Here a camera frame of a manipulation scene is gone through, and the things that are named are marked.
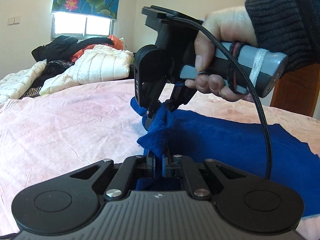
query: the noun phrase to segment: ribbed knit cuff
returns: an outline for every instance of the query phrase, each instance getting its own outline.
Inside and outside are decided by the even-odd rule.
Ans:
[[[296,0],[247,0],[245,8],[259,47],[288,55],[284,73],[314,63],[314,53]]]

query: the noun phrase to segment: white puffer jacket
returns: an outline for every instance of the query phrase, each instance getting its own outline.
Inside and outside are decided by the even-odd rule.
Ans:
[[[47,79],[40,95],[52,94],[69,87],[89,83],[118,80],[129,76],[133,53],[107,45],[87,49],[63,74]]]

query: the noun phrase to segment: wooden door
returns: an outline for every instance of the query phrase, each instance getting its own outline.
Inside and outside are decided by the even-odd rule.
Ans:
[[[320,65],[300,68],[277,82],[270,106],[312,117],[319,88]]]

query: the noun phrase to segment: gray ribbed plate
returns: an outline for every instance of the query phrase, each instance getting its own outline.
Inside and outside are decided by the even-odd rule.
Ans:
[[[15,240],[303,240],[291,231],[257,236],[223,221],[207,201],[185,191],[132,191],[128,198],[109,202],[86,227],[63,236],[37,236],[26,231]]]

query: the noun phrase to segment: window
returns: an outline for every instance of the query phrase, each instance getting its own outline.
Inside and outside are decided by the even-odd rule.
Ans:
[[[104,17],[56,12],[53,14],[52,39],[60,35],[84,39],[108,36],[113,32],[113,22]]]

